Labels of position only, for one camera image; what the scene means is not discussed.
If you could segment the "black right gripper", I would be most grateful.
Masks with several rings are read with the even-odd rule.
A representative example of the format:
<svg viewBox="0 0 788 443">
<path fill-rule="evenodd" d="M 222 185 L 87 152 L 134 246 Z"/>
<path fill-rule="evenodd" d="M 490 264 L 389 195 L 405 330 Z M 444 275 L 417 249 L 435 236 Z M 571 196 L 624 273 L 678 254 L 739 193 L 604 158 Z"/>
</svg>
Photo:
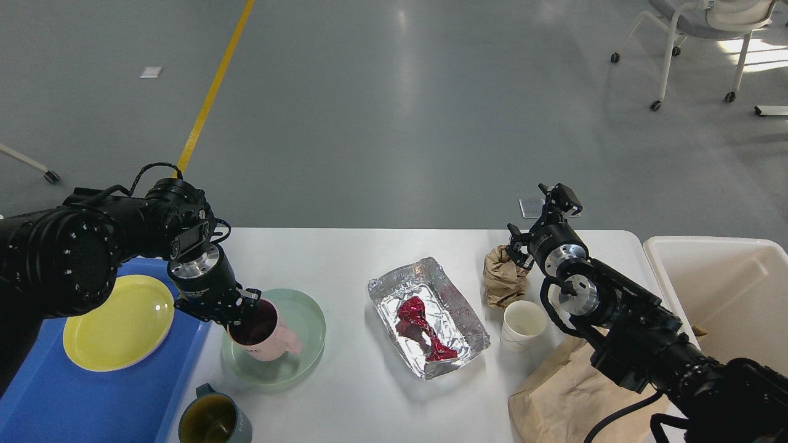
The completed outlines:
<svg viewBox="0 0 788 443">
<path fill-rule="evenodd" d="M 589 258 L 588 247 L 567 224 L 569 218 L 582 213 L 583 205 L 564 184 L 552 187 L 539 184 L 538 188 L 544 195 L 537 219 L 539 229 L 521 232 L 517 225 L 508 223 L 507 255 L 518 268 L 532 270 L 535 263 L 544 275 L 560 277 L 569 264 Z"/>
</svg>

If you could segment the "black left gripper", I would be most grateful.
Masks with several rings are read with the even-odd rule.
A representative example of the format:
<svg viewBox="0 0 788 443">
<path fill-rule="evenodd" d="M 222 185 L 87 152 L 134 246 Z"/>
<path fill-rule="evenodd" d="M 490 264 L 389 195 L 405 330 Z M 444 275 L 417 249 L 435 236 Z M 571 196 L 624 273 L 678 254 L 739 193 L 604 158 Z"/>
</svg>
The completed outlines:
<svg viewBox="0 0 788 443">
<path fill-rule="evenodd" d="M 220 245 L 210 243 L 192 261 L 170 261 L 167 274 L 179 295 L 175 308 L 203 322 L 242 324 L 258 308 L 262 291 L 242 288 Z"/>
</svg>

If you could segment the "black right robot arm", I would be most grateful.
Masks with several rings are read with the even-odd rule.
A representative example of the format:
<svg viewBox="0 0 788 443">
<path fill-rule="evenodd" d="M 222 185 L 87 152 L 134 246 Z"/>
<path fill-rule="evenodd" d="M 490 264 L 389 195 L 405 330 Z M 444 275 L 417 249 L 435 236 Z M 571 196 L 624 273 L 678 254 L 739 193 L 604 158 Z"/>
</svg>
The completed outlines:
<svg viewBox="0 0 788 443">
<path fill-rule="evenodd" d="M 683 429 L 686 442 L 785 442 L 786 377 L 751 359 L 721 364 L 701 353 L 659 297 L 589 255 L 568 222 L 582 211 L 574 191 L 564 184 L 539 188 L 541 214 L 525 233 L 507 225 L 507 255 L 523 269 L 538 266 L 541 305 L 563 333 L 593 347 L 594 368 L 624 389 L 656 390 L 599 421 L 585 441 L 667 396 L 682 415 L 652 416 L 657 442 L 667 441 L 665 426 Z"/>
</svg>

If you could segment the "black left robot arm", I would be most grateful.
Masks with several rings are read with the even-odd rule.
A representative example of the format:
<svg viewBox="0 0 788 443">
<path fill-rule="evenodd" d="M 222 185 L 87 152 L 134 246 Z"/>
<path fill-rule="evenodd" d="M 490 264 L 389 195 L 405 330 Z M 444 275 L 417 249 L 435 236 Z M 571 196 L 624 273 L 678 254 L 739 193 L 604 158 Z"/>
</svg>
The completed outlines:
<svg viewBox="0 0 788 443">
<path fill-rule="evenodd" d="M 261 292 L 243 288 L 215 237 L 205 191 L 181 171 L 143 198 L 132 188 L 76 188 L 61 205 L 1 223 L 2 390 L 31 351 L 42 323 L 103 305 L 123 263 L 162 258 L 179 292 L 175 308 L 203 322 L 241 325 Z"/>
</svg>

